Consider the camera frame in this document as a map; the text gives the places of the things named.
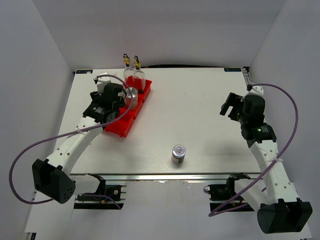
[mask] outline bottle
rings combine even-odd
[[[123,71],[123,78],[125,80],[125,83],[129,85],[129,87],[134,87],[134,74],[135,74],[135,70],[130,67],[130,57],[128,57],[127,54],[123,54],[123,62],[125,64],[125,69]]]
[[[133,83],[134,87],[138,90],[138,93],[143,94],[146,87],[146,75],[143,71],[141,71],[140,66],[141,63],[137,56],[134,56],[135,62],[135,73],[133,75]]]

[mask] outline white table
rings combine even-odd
[[[260,171],[241,136],[240,124],[219,115],[230,92],[246,94],[242,72],[223,68],[148,68],[151,92],[128,136],[102,133],[81,155],[73,174],[206,174]],[[96,91],[93,78],[123,69],[95,69],[76,74],[59,133],[73,130]],[[64,139],[58,139],[58,147]],[[182,144],[181,165],[171,161]]]

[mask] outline red plastic crate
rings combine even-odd
[[[118,134],[120,137],[126,137],[134,124],[135,119],[137,118],[140,110],[142,109],[142,106],[144,105],[144,102],[147,100],[148,95],[151,91],[151,83],[150,80],[145,80],[145,88],[143,94],[138,94],[138,105],[136,106],[135,110],[130,110],[123,118],[121,118],[119,121],[116,121],[114,123],[111,123],[106,126],[104,129],[105,132],[112,132],[115,134]],[[127,110],[127,107],[121,107],[120,108],[120,114],[118,117],[120,117],[124,112]]]

